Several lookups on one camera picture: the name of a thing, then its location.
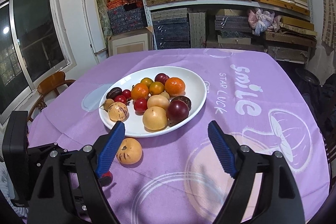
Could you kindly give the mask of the beige checkered curtain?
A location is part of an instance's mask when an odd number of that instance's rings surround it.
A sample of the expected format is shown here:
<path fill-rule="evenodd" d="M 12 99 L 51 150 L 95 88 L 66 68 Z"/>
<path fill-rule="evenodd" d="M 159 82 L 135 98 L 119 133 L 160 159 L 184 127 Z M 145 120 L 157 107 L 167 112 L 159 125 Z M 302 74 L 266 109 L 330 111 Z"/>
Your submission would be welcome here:
<path fill-rule="evenodd" d="M 322 41 L 335 50 L 335 0 L 323 0 Z"/>

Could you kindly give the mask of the red plum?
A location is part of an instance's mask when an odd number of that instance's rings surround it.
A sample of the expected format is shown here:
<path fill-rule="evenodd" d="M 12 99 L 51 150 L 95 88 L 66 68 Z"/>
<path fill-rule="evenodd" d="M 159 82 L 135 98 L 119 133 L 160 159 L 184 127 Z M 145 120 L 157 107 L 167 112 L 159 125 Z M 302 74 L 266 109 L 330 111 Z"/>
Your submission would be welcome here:
<path fill-rule="evenodd" d="M 166 75 L 165 73 L 159 73 L 155 76 L 155 82 L 159 82 L 161 84 L 165 84 L 166 81 L 169 79 L 169 76 Z"/>

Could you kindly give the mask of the dark wrinkled purple fruit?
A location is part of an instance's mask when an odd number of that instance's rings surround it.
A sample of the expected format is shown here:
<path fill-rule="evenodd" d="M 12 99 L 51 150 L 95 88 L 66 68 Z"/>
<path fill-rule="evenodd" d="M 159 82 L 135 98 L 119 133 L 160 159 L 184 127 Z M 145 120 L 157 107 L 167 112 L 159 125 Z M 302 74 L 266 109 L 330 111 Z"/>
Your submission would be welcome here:
<path fill-rule="evenodd" d="M 114 99 L 115 97 L 122 94 L 122 89 L 119 87 L 114 87 L 106 94 L 106 99 Z"/>

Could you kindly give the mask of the small mandarin orange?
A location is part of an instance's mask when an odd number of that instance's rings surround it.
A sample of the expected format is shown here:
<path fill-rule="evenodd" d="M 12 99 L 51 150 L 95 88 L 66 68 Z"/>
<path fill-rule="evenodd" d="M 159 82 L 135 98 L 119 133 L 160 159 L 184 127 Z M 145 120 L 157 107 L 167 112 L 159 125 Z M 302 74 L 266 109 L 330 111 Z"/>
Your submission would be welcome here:
<path fill-rule="evenodd" d="M 171 77 L 165 82 L 165 91 L 171 96 L 176 97 L 185 93 L 185 82 L 178 77 Z"/>

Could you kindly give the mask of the striped pepino melon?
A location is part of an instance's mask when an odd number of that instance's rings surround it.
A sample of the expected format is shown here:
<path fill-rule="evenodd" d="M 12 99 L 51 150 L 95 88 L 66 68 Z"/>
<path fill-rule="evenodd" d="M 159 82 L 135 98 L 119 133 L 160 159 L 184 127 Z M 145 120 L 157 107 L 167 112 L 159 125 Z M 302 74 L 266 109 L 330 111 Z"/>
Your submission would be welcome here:
<path fill-rule="evenodd" d="M 117 154 L 117 160 L 124 165 L 132 165 L 139 162 L 142 158 L 142 146 L 134 138 L 123 139 Z"/>
<path fill-rule="evenodd" d="M 122 102 L 114 102 L 108 108 L 108 116 L 114 122 L 125 121 L 129 116 L 128 108 Z"/>

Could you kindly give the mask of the dark passion fruit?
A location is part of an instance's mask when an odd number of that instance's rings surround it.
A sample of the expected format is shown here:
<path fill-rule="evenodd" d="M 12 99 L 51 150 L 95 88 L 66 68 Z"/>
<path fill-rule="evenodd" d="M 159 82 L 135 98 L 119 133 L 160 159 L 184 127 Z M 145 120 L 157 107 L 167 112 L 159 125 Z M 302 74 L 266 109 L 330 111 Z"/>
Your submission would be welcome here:
<path fill-rule="evenodd" d="M 186 97 L 186 96 L 176 96 L 171 100 L 171 102 L 173 102 L 173 101 L 184 102 L 188 106 L 189 110 L 191 110 L 191 100 L 188 97 Z"/>

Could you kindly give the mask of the large mandarin orange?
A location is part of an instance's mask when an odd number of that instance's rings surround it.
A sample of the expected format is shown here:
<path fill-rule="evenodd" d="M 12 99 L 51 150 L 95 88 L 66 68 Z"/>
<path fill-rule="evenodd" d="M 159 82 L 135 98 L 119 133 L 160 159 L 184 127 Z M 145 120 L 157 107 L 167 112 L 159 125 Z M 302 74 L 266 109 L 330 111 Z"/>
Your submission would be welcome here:
<path fill-rule="evenodd" d="M 132 87 L 131 99 L 136 101 L 140 98 L 147 99 L 149 96 L 149 88 L 143 83 L 137 83 Z"/>

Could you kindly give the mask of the framed picture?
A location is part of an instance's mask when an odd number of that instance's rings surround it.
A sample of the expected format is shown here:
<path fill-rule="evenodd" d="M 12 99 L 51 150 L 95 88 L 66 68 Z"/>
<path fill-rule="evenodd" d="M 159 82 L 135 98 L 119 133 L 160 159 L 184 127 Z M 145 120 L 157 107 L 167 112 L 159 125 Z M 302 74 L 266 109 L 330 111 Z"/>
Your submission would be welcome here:
<path fill-rule="evenodd" d="M 142 28 L 111 36 L 108 40 L 109 57 L 132 52 L 153 49 L 153 34 L 148 28 Z"/>

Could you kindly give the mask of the window with metal frame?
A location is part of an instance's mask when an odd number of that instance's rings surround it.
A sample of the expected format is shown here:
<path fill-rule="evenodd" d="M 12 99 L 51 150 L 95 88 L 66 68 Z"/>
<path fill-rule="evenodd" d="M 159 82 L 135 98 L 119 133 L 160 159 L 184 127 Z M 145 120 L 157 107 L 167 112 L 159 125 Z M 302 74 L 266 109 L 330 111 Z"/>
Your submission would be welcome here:
<path fill-rule="evenodd" d="M 1 0 L 1 124 L 42 80 L 75 66 L 59 0 Z"/>

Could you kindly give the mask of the small tan longan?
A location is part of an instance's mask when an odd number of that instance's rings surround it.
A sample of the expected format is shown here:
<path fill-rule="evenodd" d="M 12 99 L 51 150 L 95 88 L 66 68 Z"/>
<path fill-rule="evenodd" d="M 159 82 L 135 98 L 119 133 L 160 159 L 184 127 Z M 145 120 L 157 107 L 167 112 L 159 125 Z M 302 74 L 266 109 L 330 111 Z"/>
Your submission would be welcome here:
<path fill-rule="evenodd" d="M 169 93 L 167 93 L 167 92 L 162 92 L 160 95 L 161 95 L 161 96 L 164 96 L 165 98 L 167 98 L 168 100 L 170 100 L 170 95 L 169 95 Z"/>

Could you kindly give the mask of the red cherry tomato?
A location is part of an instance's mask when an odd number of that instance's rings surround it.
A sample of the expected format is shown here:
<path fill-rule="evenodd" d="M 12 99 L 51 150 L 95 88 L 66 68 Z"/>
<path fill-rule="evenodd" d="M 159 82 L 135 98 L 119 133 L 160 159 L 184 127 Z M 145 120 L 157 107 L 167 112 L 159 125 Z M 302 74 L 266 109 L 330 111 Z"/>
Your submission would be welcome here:
<path fill-rule="evenodd" d="M 145 98 L 138 98 L 134 102 L 134 110 L 135 112 L 142 114 L 147 110 L 147 99 Z"/>
<path fill-rule="evenodd" d="M 130 100 L 131 99 L 131 91 L 129 89 L 125 89 L 122 91 L 122 95 L 127 99 Z"/>
<path fill-rule="evenodd" d="M 108 172 L 106 172 L 102 175 L 101 179 L 112 181 L 113 180 L 113 175 L 110 171 L 108 171 Z"/>
<path fill-rule="evenodd" d="M 123 96 L 123 95 L 118 95 L 118 96 L 116 96 L 113 100 L 114 100 L 114 102 L 121 102 L 121 103 L 123 103 L 124 105 L 127 105 L 127 99 L 126 99 L 126 97 Z"/>

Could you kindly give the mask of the large yellow passion fruit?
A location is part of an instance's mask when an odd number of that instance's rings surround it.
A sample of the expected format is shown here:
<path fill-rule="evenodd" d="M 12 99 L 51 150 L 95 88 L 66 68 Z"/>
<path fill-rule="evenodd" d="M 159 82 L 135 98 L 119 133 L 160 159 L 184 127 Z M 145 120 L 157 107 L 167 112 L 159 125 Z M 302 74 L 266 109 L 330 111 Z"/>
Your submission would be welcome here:
<path fill-rule="evenodd" d="M 148 130 L 163 130 L 168 123 L 166 111 L 158 106 L 149 107 L 143 114 L 142 123 Z"/>

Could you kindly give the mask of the wooden chair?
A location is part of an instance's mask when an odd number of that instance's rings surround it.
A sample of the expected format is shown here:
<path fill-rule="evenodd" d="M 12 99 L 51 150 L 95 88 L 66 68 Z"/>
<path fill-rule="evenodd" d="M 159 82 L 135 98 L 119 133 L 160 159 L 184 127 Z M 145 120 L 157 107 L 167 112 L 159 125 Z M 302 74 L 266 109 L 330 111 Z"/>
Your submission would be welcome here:
<path fill-rule="evenodd" d="M 42 111 L 44 108 L 47 107 L 47 104 L 45 103 L 45 97 L 54 92 L 56 97 L 60 95 L 58 88 L 61 86 L 66 85 L 67 87 L 71 86 L 75 80 L 73 79 L 66 79 L 66 74 L 63 71 L 58 71 L 46 79 L 44 79 L 37 88 L 37 91 L 39 93 L 38 100 L 33 104 L 31 110 L 29 111 L 27 121 L 33 122 L 33 113 L 35 110 Z"/>

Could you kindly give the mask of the crumpled pink cloth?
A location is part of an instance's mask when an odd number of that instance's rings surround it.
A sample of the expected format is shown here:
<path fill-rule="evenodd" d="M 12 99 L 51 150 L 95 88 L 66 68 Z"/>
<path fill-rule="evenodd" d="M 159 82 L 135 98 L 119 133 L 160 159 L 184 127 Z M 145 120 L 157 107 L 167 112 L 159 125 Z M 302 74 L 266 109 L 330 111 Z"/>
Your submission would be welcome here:
<path fill-rule="evenodd" d="M 281 15 L 257 7 L 248 10 L 248 23 L 255 36 L 260 36 L 266 31 L 277 32 L 281 27 Z"/>

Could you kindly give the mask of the dark purple plum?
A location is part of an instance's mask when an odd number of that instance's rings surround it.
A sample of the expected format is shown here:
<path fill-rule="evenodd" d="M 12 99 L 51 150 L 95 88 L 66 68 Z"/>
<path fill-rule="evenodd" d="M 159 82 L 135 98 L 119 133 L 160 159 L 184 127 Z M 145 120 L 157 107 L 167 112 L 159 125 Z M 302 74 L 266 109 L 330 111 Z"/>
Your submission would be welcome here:
<path fill-rule="evenodd" d="M 179 123 L 189 116 L 189 108 L 184 102 L 173 101 L 170 102 L 166 115 L 172 122 Z"/>

